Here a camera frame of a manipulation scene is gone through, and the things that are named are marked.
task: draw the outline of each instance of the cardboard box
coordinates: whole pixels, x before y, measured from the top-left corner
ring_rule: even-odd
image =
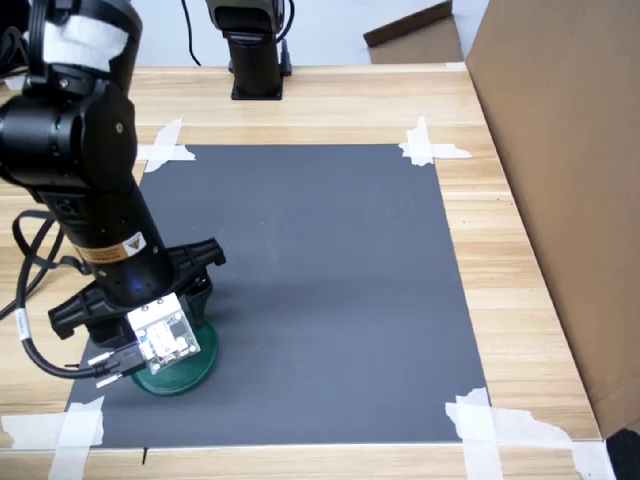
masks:
[[[369,47],[371,63],[461,62],[460,37],[453,17]]]
[[[467,59],[603,436],[640,427],[640,2],[492,0]]]
[[[446,0],[365,33],[371,63],[461,62],[452,10]]]

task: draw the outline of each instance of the wooden tabletop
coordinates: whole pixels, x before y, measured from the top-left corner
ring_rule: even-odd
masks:
[[[599,438],[466,70],[444,64],[301,67],[286,79],[281,102],[233,102],[231,85],[224,69],[138,69],[131,99],[139,143],[153,143],[163,126],[182,118],[181,144],[398,144],[424,116],[433,143],[468,150],[473,158],[436,160],[436,168],[493,406],[531,411],[574,440]],[[0,87],[0,103],[9,95]],[[142,167],[136,167],[138,176]],[[10,225],[34,202],[6,184],[0,184],[0,202],[4,305],[14,297],[22,261]],[[26,233],[36,229],[36,222],[26,223]],[[86,282],[72,270],[50,272],[28,302],[34,341],[57,365],[79,361],[86,334],[59,340],[47,310]],[[13,318],[0,323],[0,359],[0,415],[64,410],[71,382],[50,377],[29,361]],[[0,448],[11,443],[0,430]],[[20,478],[45,478],[51,456],[3,452],[0,478],[20,472]],[[141,450],[92,451],[86,476],[466,478],[461,444],[158,449],[148,452],[144,466],[141,460]],[[505,478],[578,478],[568,451],[505,447],[501,460]]]

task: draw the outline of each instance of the yellow warning label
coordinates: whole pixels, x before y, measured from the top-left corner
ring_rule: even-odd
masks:
[[[142,232],[138,232],[122,243],[102,248],[84,248],[75,245],[80,256],[89,263],[116,263],[132,257],[147,245]]]

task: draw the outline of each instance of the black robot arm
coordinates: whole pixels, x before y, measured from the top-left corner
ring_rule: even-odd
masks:
[[[289,0],[284,25],[284,0],[207,0],[209,16],[229,43],[234,83],[233,100],[281,100],[283,77],[291,75],[287,35],[295,16]],[[278,63],[277,44],[281,43]]]
[[[45,37],[45,24],[73,23],[82,28],[67,29],[67,37]],[[127,94],[142,22],[129,2],[35,0],[29,30],[29,75],[22,95],[0,107],[0,177],[48,208],[76,247],[83,271],[95,279],[49,312],[53,329],[64,339],[86,325],[98,346],[129,349],[128,354],[135,350],[135,336],[126,314],[171,293],[184,295],[195,310],[204,309],[202,299],[211,291],[206,266],[223,264],[224,253],[215,239],[166,248],[133,177],[135,110]],[[69,32],[86,36],[69,39]],[[55,44],[63,37],[69,45]],[[32,263],[55,266],[37,257],[35,245],[28,248],[16,225],[26,275]],[[21,340],[33,346],[24,298],[16,307]],[[34,358],[27,344],[38,366],[74,378],[49,368],[37,351]],[[112,359],[84,373],[126,375],[145,366],[122,363],[114,366]]]

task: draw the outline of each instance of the white tape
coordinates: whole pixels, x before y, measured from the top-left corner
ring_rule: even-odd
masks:
[[[158,132],[153,145],[138,147],[136,160],[147,160],[145,173],[154,172],[169,160],[195,160],[196,156],[184,145],[176,145],[182,119],[174,120]]]
[[[9,77],[4,79],[4,83],[10,91],[17,92],[22,90],[22,87],[24,86],[24,78],[24,75]]]
[[[62,25],[47,22],[43,60],[110,71],[109,61],[122,53],[129,35],[100,20],[71,15]]]
[[[80,480],[92,445],[101,445],[102,403],[71,403],[66,413],[4,415],[2,429],[13,450],[55,450],[49,480]]]
[[[499,445],[571,450],[584,480],[615,480],[604,442],[573,442],[561,428],[535,420],[531,412],[492,408],[485,388],[475,389],[445,412],[462,439],[469,479],[502,480]]]
[[[464,62],[448,62],[446,65],[449,70],[466,70],[467,69],[467,64]]]
[[[18,336],[20,341],[31,338],[31,328],[29,327],[29,318],[24,308],[16,308],[16,323],[18,324]]]
[[[72,403],[67,410],[58,437],[49,480],[82,480],[89,448],[96,434],[102,443],[102,403],[100,397],[86,405]]]
[[[471,158],[469,152],[452,143],[432,144],[424,117],[418,119],[416,128],[407,130],[407,143],[398,146],[402,149],[402,156],[411,157],[411,163],[419,167],[433,163],[434,158]]]

